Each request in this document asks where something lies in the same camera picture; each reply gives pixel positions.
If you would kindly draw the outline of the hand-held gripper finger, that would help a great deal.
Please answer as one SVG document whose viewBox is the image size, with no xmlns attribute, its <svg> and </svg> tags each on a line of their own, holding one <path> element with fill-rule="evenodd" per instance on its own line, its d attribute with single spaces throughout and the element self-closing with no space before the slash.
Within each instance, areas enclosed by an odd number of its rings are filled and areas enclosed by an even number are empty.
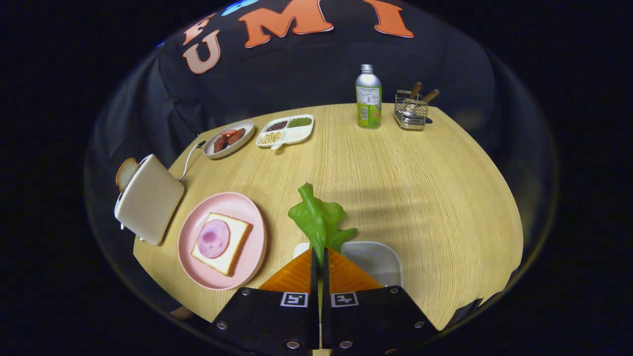
<svg viewBox="0 0 633 356">
<path fill-rule="evenodd" d="M 401 356 L 439 331 L 402 286 L 381 286 L 341 253 L 325 250 L 321 346 L 333 356 Z"/>
<path fill-rule="evenodd" d="M 318 262 L 309 249 L 260 288 L 239 288 L 213 320 L 213 338 L 240 356 L 310 356 L 319 348 Z"/>
</svg>

